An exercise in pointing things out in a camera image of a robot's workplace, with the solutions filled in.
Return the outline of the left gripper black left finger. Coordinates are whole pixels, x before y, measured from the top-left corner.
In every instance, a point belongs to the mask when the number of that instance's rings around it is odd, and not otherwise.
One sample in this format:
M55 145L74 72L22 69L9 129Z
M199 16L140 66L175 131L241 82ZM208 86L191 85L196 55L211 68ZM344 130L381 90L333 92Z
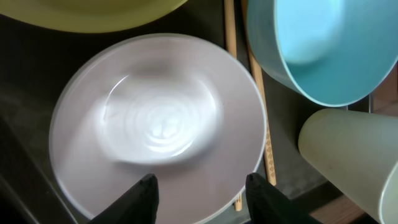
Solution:
M154 224L159 207L159 185L147 174L89 224Z

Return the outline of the white bowl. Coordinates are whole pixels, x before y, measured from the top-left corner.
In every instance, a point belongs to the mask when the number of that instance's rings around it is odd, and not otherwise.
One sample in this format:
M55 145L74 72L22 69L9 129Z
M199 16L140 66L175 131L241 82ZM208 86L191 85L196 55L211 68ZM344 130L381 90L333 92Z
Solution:
M205 223L259 167L266 124L254 80L227 51L189 35L142 35L69 81L53 112L50 160L86 218L154 174L157 223Z

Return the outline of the light blue bowl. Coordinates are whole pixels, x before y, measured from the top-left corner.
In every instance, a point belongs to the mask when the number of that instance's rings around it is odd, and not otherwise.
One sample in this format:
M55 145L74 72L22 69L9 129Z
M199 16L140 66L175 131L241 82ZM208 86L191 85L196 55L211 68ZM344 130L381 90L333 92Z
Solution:
M246 24L261 68L322 106L364 98L397 62L397 0L250 0Z

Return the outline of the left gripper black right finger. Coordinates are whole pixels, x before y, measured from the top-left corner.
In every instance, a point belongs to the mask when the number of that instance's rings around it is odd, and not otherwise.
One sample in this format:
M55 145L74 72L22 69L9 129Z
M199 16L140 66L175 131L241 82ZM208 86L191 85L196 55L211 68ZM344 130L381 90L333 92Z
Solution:
M246 177L246 201L253 224L321 224L300 211L277 188L258 173Z

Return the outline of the pale green cup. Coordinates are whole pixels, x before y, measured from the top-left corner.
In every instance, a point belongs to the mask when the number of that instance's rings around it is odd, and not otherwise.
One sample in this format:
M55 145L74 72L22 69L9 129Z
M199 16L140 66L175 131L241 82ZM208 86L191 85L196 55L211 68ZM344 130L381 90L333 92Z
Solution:
M397 118L323 109L304 123L302 157L379 223L397 223Z

